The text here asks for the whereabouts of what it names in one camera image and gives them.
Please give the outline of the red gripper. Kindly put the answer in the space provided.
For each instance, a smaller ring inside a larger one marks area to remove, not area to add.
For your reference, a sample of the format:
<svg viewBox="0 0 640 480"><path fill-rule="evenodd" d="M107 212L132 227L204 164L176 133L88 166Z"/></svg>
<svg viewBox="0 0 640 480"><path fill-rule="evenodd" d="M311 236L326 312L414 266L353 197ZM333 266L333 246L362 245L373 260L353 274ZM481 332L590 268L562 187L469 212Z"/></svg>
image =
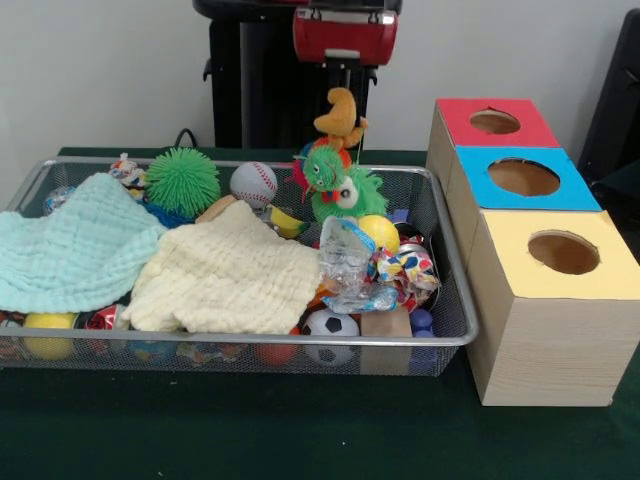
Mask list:
<svg viewBox="0 0 640 480"><path fill-rule="evenodd" d="M303 62L323 63L329 59L329 89L343 86L356 95L358 61L366 66L387 65L397 29L398 14L393 10L296 9L293 43Z"/></svg>

